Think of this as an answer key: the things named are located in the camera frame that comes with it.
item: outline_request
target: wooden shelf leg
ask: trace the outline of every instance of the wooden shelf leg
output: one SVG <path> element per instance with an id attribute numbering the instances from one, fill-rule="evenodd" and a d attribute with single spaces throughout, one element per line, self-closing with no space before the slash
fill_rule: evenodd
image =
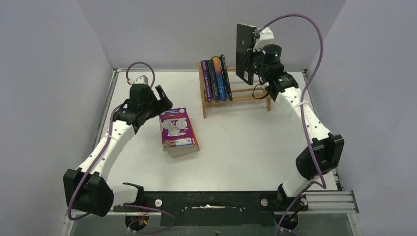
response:
<path id="1" fill-rule="evenodd" d="M 202 107 L 203 107 L 203 118 L 206 118 L 206 106 L 205 105 L 202 105 Z"/>
<path id="2" fill-rule="evenodd" d="M 267 98 L 267 111 L 271 110 L 271 99 Z"/>

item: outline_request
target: book cover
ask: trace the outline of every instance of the book cover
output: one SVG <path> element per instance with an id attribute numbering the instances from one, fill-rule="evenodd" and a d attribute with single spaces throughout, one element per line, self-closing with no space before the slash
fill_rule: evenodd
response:
<path id="1" fill-rule="evenodd" d="M 220 64 L 222 66 L 223 71 L 224 88 L 226 89 L 227 96 L 232 101 L 232 89 L 230 89 L 229 74 L 227 73 L 226 59 L 224 58 L 224 54 L 220 55 Z"/>
<path id="2" fill-rule="evenodd" d="M 219 96 L 219 90 L 217 87 L 217 78 L 216 78 L 216 72 L 214 70 L 214 63 L 213 60 L 207 60 L 207 64 L 208 64 L 208 71 L 210 74 L 210 81 L 211 81 L 211 89 L 213 90 L 213 97 L 216 101 L 220 100 L 220 96 Z"/>
<path id="3" fill-rule="evenodd" d="M 164 148 L 193 145 L 195 143 L 185 108 L 175 108 L 159 115 Z"/>
<path id="4" fill-rule="evenodd" d="M 194 144 L 193 145 L 182 146 L 182 147 L 185 147 L 186 149 L 171 149 L 171 147 L 167 148 L 167 152 L 172 158 L 185 156 L 185 155 L 188 155 L 188 154 L 198 152 L 200 150 L 200 146 L 198 145 L 197 138 L 194 134 L 194 130 L 193 130 L 193 126 L 191 124 L 191 121 L 189 123 L 189 127 L 190 127 L 191 133 L 193 135 Z"/>
<path id="5" fill-rule="evenodd" d="M 213 99 L 211 97 L 209 65 L 207 64 L 206 60 L 201 61 L 201 68 L 203 69 L 204 86 L 206 87 L 206 101 L 211 102 Z"/>
<path id="6" fill-rule="evenodd" d="M 224 89 L 223 76 L 221 72 L 220 59 L 218 56 L 212 57 L 214 71 L 216 73 L 217 88 L 219 90 L 220 101 L 226 101 L 226 90 Z"/>

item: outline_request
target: gray wall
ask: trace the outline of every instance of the gray wall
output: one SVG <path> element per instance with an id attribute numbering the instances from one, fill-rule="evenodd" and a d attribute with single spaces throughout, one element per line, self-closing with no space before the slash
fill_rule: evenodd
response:
<path id="1" fill-rule="evenodd" d="M 348 0 L 311 87 L 320 118 L 345 138 L 341 183 L 367 236 L 416 235 L 416 10 L 411 0 Z"/>
<path id="2" fill-rule="evenodd" d="M 0 2 L 0 235 L 58 235 L 112 69 L 76 0 Z"/>
<path id="3" fill-rule="evenodd" d="M 236 23 L 261 27 L 288 13 L 312 17 L 324 35 L 346 0 L 78 0 L 113 67 L 137 60 L 156 68 L 193 68 L 225 54 L 235 64 Z M 271 26 L 287 68 L 307 68 L 319 42 L 306 20 Z"/>

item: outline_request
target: wooden bookshelf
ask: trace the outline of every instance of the wooden bookshelf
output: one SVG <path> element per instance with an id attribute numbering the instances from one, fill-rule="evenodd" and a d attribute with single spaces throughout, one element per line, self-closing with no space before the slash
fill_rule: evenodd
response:
<path id="1" fill-rule="evenodd" d="M 235 67 L 227 67 L 228 71 L 235 71 L 236 68 Z M 212 101 L 212 102 L 207 102 L 206 101 L 206 86 L 204 84 L 204 77 L 203 77 L 203 70 L 201 68 L 201 63 L 199 63 L 198 66 L 198 72 L 199 72 L 199 77 L 200 77 L 200 92 L 201 92 L 201 105 L 203 107 L 203 117 L 206 118 L 207 117 L 207 113 L 206 113 L 206 106 L 215 106 L 218 104 L 223 104 L 223 103 L 229 103 L 229 102 L 242 102 L 242 101 L 251 101 L 251 100 L 255 100 L 251 95 L 236 95 L 239 92 L 251 92 L 253 91 L 253 87 L 252 88 L 242 88 L 242 89 L 232 89 L 232 93 L 233 93 L 233 100 L 229 100 L 229 98 L 226 98 L 226 101 Z M 266 91 L 263 90 L 262 88 L 256 88 L 255 91 L 259 91 L 262 90 L 262 94 L 257 94 L 257 96 L 264 96 L 266 95 Z M 271 110 L 271 96 L 268 96 L 266 98 L 264 98 L 267 101 L 267 111 Z"/>

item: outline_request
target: white platform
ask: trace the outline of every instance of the white platform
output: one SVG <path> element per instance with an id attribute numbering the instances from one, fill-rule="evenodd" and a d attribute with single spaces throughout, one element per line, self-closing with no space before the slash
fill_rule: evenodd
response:
<path id="1" fill-rule="evenodd" d="M 131 78 L 150 72 L 130 72 Z M 301 72 L 291 73 L 304 86 Z M 234 72 L 233 89 L 247 88 Z M 146 191 L 261 191 L 276 190 L 296 169 L 295 159 L 306 147 L 286 114 L 272 102 L 236 102 L 201 108 L 197 71 L 159 71 L 155 85 L 161 85 L 174 108 L 186 107 L 200 152 L 173 159 L 162 150 L 159 120 L 148 120 L 125 146 L 115 162 L 108 184 L 130 182 Z M 125 73 L 119 73 L 111 110 L 129 97 Z M 325 175 L 327 190 L 337 190 L 332 173 Z"/>

